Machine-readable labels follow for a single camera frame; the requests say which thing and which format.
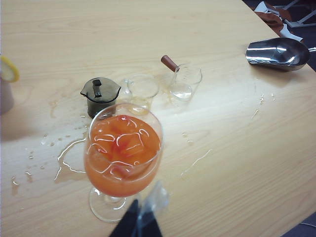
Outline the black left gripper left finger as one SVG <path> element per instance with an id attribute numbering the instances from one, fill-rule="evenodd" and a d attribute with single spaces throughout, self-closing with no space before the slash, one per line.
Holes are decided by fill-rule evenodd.
<path id="1" fill-rule="evenodd" d="M 110 237 L 133 236 L 134 228 L 136 226 L 136 220 L 138 218 L 138 212 L 139 202 L 138 199 L 135 199 L 123 215 L 122 219 L 111 232 Z"/>

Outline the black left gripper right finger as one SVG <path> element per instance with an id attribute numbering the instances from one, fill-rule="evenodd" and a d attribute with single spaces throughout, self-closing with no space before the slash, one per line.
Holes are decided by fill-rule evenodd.
<path id="1" fill-rule="evenodd" d="M 137 215 L 134 231 L 135 237 L 161 237 L 157 215 L 166 211 L 169 204 L 169 193 L 161 181 L 157 181 L 145 199 Z"/>

